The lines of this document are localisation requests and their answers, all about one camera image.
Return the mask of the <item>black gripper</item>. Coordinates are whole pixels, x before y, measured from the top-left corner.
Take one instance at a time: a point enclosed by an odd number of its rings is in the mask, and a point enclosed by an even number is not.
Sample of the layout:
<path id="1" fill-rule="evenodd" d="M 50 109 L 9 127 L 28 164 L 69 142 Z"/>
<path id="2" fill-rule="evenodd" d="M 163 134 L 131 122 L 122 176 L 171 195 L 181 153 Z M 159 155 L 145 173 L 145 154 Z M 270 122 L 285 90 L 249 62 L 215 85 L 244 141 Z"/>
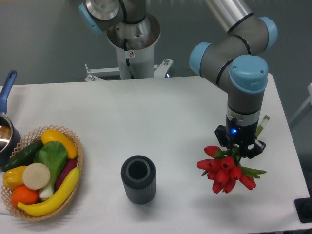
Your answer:
<path id="1" fill-rule="evenodd" d="M 222 147 L 240 147 L 242 158 L 252 159 L 261 154 L 266 143 L 255 139 L 259 115 L 227 114 L 226 126 L 218 125 L 214 131 L 215 136 Z"/>

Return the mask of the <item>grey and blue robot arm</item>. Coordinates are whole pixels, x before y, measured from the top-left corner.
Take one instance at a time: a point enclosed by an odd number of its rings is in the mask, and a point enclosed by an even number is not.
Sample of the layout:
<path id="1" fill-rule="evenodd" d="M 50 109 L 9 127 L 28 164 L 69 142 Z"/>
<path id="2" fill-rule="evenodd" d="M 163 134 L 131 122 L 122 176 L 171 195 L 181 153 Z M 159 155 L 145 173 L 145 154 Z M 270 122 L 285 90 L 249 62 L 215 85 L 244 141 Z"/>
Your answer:
<path id="1" fill-rule="evenodd" d="M 255 17 L 242 0 L 209 0 L 207 5 L 228 38 L 218 45 L 198 44 L 189 66 L 228 95 L 226 124 L 215 131 L 220 145 L 238 146 L 241 157 L 253 158 L 266 146 L 256 135 L 268 83 L 268 65 L 259 54 L 276 42 L 278 30 L 271 19 Z M 95 34 L 107 34 L 122 79 L 156 77 L 154 45 L 160 26 L 147 13 L 146 1 L 86 0 L 78 9 Z"/>

